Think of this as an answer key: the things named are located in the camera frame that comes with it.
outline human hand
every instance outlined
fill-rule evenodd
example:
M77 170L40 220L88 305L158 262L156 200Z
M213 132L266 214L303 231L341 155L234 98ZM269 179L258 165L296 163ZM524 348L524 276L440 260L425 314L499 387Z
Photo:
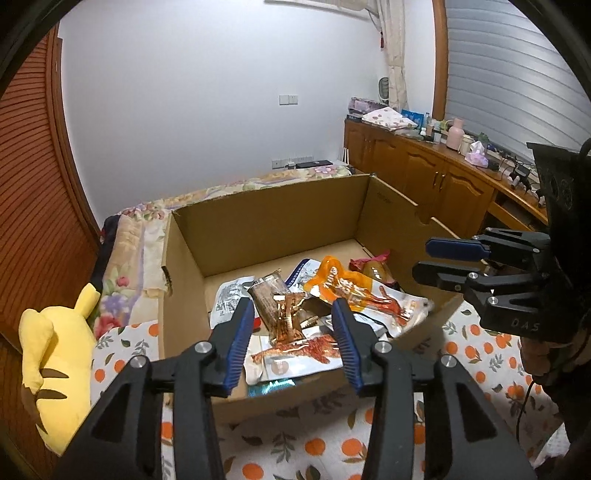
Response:
M587 331L580 330L577 335L574 336L571 343L552 343L552 342L538 342L537 340L531 340L528 338L521 338L521 363L526 372L531 375L541 377L550 371L553 365L551 365L550 359L548 358L550 352L557 348L568 348L568 358L573 357L583 346L583 343L587 339ZM587 342L584 350L581 354L574 359L574 361L568 362L563 365L562 370L565 372L572 371L576 366L583 365L591 360L591 340Z

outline silver screw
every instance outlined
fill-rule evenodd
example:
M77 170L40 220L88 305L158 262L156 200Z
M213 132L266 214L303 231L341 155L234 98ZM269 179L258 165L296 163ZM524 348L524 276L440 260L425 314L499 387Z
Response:
M147 361L148 361L148 359L144 355L136 355L136 356L131 357L129 364L133 368L142 368L146 364Z
M441 358L441 362L443 366L446 368L453 368L457 365L457 360L451 355L443 355Z
M213 348L212 344L209 342L199 342L195 343L195 351L197 353L207 353Z
M378 342L374 345L374 350L377 353L388 353L392 350L392 345L389 342Z

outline louvered wooden door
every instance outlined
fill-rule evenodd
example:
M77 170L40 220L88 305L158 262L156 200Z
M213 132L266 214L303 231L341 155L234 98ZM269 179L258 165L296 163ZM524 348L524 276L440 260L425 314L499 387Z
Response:
M21 407L18 322L26 308L73 307L98 248L64 157L59 48L53 30L0 99L0 421L43 478L55 457Z

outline tissue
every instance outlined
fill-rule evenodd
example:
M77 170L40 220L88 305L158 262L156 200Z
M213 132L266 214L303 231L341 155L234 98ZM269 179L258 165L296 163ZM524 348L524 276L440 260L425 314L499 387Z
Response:
M470 151L466 154L466 161L477 167L488 167L488 159L484 156L484 145L481 142L476 141L470 145Z

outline small fan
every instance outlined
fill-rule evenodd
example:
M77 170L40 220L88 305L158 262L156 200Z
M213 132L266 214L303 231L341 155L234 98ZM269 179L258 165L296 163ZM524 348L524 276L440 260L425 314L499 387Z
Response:
M378 82L378 92L379 92L379 99L383 103L388 103L389 98L389 80L388 77L380 78Z

